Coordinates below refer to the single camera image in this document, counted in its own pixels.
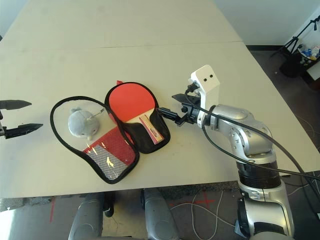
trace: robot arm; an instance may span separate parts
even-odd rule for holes
[[[249,111],[232,106],[218,104],[219,81],[209,65],[205,65],[191,74],[189,80],[196,84],[196,96],[190,100],[196,106],[228,119],[254,127],[269,136],[268,127],[255,120]],[[237,157],[269,168],[277,168],[276,153],[273,144],[246,128],[206,114],[194,108],[184,94],[172,96],[182,103],[183,117],[167,108],[159,108],[160,113],[181,126],[183,123],[196,123],[200,128],[207,125],[229,139],[232,153]],[[259,168],[236,161],[239,174],[239,188],[242,198],[238,200],[238,224],[242,234],[255,237],[271,232],[280,239],[294,235],[294,223],[287,197],[285,184],[276,171]]]

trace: gray plush toy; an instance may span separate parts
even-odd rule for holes
[[[99,121],[90,112],[77,107],[71,109],[68,127],[73,136],[91,140],[99,129]]]

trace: red rubber paddle face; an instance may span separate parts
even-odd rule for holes
[[[156,106],[150,92],[135,83],[116,87],[109,96],[109,105],[115,115],[124,123],[151,110]]]
[[[156,103],[151,93],[143,86],[136,83],[117,86],[109,96],[109,105],[122,122],[142,124],[154,144],[164,140],[150,122],[150,115]]]

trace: label on paddle handle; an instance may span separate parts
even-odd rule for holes
[[[158,130],[150,122],[149,118],[144,114],[139,117],[141,124],[144,126],[145,130],[148,132],[152,142],[154,144],[160,143],[164,137],[158,132]]]

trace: white wall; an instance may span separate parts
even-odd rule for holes
[[[283,45],[319,0],[213,0],[246,45]]]
[[[3,37],[27,0],[0,0],[0,35]]]

